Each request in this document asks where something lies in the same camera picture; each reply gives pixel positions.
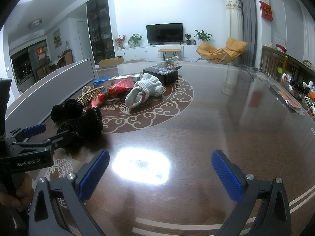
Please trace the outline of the person's left hand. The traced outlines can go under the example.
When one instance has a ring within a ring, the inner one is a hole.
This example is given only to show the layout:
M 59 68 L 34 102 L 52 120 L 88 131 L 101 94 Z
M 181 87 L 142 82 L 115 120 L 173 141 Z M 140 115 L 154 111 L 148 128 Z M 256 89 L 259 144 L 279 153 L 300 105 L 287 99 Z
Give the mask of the person's left hand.
M 15 195 L 1 192 L 1 206 L 23 211 L 31 204 L 33 196 L 32 177 L 28 173 L 25 173 L 24 181 L 16 189 Z

